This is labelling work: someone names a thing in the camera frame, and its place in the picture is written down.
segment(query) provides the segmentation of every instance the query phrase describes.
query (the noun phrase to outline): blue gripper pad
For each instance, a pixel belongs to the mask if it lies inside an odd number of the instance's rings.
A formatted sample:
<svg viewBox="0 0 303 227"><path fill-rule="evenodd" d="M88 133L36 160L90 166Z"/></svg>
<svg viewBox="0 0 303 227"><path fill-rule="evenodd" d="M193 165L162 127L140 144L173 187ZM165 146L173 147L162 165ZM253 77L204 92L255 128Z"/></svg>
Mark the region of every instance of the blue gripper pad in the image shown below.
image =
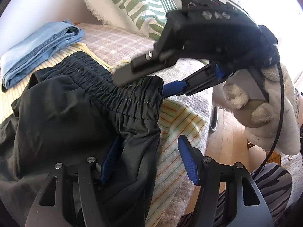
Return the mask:
<svg viewBox="0 0 303 227"><path fill-rule="evenodd" d="M165 84L162 91L163 97L168 98L180 93L186 85L187 84L184 81L174 81Z"/></svg>
<svg viewBox="0 0 303 227"><path fill-rule="evenodd" d="M188 145L190 145L190 142L188 141L187 137L185 135L179 136L178 150L181 155L188 178L195 185L198 185L199 184L199 175L198 175L197 164L195 163L190 151L188 150Z"/></svg>
<svg viewBox="0 0 303 227"><path fill-rule="evenodd" d="M218 80L222 80L225 77L225 73L220 69L220 63L217 63L215 67L216 77Z"/></svg>
<svg viewBox="0 0 303 227"><path fill-rule="evenodd" d="M104 162L101 165L101 184L105 184L112 175L116 161L121 154L121 144L122 138L120 136L117 136L112 146L110 147Z"/></svg>

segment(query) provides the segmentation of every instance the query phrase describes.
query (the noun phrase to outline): metal screw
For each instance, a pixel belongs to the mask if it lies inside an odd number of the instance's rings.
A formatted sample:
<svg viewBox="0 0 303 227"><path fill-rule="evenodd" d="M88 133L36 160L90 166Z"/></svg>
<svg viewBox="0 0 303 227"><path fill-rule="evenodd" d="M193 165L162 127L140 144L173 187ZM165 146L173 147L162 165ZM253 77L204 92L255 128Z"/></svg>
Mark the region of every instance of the metal screw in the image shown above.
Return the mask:
<svg viewBox="0 0 303 227"><path fill-rule="evenodd" d="M88 163L93 163L95 161L95 157L88 157L86 161Z"/></svg>
<svg viewBox="0 0 303 227"><path fill-rule="evenodd" d="M244 165L241 162L237 162L236 167L239 169L242 169L244 167Z"/></svg>
<svg viewBox="0 0 303 227"><path fill-rule="evenodd" d="M152 58L152 51L148 51L145 55L146 60L150 60Z"/></svg>
<svg viewBox="0 0 303 227"><path fill-rule="evenodd" d="M209 163L209 162L212 161L212 159L211 159L211 157L205 156L205 157L203 158L203 161L206 162L206 163Z"/></svg>
<svg viewBox="0 0 303 227"><path fill-rule="evenodd" d="M61 162L59 162L55 165L55 168L60 169L62 166L63 166L63 164Z"/></svg>

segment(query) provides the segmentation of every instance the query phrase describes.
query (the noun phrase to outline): black pants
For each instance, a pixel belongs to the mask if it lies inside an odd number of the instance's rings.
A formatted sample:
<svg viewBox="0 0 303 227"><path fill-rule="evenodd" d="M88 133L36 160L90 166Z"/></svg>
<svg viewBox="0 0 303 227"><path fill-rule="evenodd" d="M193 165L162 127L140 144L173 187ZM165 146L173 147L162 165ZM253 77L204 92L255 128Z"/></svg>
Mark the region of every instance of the black pants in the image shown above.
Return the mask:
<svg viewBox="0 0 303 227"><path fill-rule="evenodd" d="M112 226L144 226L156 176L163 80L144 77L124 88L84 52L35 72L14 114L0 127L0 199L20 226L57 162L106 155L117 135L122 154L99 192Z"/></svg>

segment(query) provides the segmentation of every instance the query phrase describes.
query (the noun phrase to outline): light blue jeans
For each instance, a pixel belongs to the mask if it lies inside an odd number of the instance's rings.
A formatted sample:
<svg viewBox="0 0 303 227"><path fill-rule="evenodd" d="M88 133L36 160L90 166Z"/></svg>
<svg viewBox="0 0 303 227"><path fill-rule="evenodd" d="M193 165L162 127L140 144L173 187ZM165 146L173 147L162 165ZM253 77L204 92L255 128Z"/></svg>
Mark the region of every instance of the light blue jeans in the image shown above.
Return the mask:
<svg viewBox="0 0 303 227"><path fill-rule="evenodd" d="M70 20L48 22L10 48L0 59L2 91L15 86L57 51L79 42L84 31Z"/></svg>

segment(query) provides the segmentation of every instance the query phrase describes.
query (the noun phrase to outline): white glove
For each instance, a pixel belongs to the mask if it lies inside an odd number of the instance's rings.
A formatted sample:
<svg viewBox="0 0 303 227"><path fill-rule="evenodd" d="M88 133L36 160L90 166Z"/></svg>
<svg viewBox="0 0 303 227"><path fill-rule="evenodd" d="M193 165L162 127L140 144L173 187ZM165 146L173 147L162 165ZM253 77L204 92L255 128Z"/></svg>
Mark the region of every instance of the white glove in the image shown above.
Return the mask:
<svg viewBox="0 0 303 227"><path fill-rule="evenodd" d="M300 152L300 135L296 120L298 99L286 67L281 64L284 80L284 118L281 134L276 150L287 155L296 155ZM227 80L222 86L214 87L214 102L225 109L237 113L243 109L248 115L238 115L237 120L245 126L247 139L264 150L268 151L274 142L280 118L281 91L277 66L262 70L265 76L264 89L269 94L269 102L253 105L256 100L250 100L248 94L237 84Z"/></svg>

